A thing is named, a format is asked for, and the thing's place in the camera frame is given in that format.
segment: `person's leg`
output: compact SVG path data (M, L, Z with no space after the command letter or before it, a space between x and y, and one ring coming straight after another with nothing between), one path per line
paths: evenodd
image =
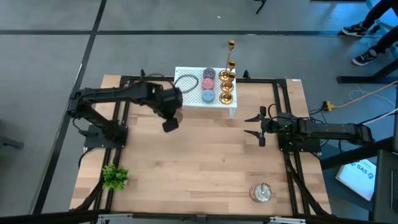
M387 12L392 7L392 2L395 0L381 0L377 3L368 13L365 20L362 22L362 26L365 28L370 28L374 21L380 18L384 13Z
M396 3L397 2L395 0L381 0L369 11L363 22L349 27L343 27L341 31L346 35L363 37L368 29L374 24L374 21L380 18L393 4Z
M353 63L359 66L366 65L373 61L379 54L386 52L386 49L391 47L396 41L398 41L398 26L395 26L386 35L382 36L377 44L371 47L365 54L354 58Z

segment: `black table leg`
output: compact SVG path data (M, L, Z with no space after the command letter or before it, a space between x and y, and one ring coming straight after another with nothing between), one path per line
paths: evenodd
M342 76L337 77L338 83L370 83L370 84L389 84L398 80L398 77L386 77L398 69L398 59L382 68L370 77L363 76Z
M17 149L24 147L23 142L15 141L15 140L12 140L12 139L4 137L4 136L0 136L0 144L2 146L12 146Z
M367 146L354 150L346 151L341 154L331 156L321 160L322 170L330 169L336 166L342 166L362 159L367 159L377 155L378 150L391 150L393 137L389 137Z
M261 6L260 6L259 9L257 10L256 14L258 14L258 13L261 11L261 9L262 9L262 7L264 6L264 4L266 3L266 1L267 1L267 0L261 0Z

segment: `white pegboard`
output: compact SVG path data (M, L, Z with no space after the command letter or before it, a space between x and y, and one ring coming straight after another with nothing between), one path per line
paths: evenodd
M204 107L204 108L237 108L238 107L238 101L236 99L236 80L233 81L234 84L234 89L231 92L233 95L233 102L229 105L222 104L220 102L220 95L222 94L221 91L221 80L218 76L218 73L225 68L213 68L216 71L216 77L214 78L215 84L214 84L214 93L215 93L215 99L212 103L205 103L201 99L201 93L202 93L202 88L201 88L201 83L203 81L203 71L206 68L198 68L198 67L175 67L175 75L174 75L174 81L176 81L179 76L181 75L194 75L198 77L199 79L199 84L198 86L190 91L189 93L183 93L183 106L196 106L196 107ZM188 90L189 88L193 87L196 83L196 80L194 78L190 77L185 77L180 79L176 87L179 87L182 91Z

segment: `black pants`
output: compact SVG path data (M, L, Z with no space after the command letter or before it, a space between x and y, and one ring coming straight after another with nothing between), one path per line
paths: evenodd
M375 5L370 10L370 12L365 18L365 21L363 21L362 26L370 28L374 24L374 21L376 19L380 18L385 12L387 12L387 10L389 10L392 7L398 7L397 0L381 0L377 5ZM398 40L398 26L395 26L386 35L381 37L379 42L371 48L375 50L378 54L384 53L385 50L389 48L397 40Z

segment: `white sign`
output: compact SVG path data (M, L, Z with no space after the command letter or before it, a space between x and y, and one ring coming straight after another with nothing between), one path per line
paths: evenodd
M336 175L341 183L370 201L374 192L376 165L363 159L340 167Z

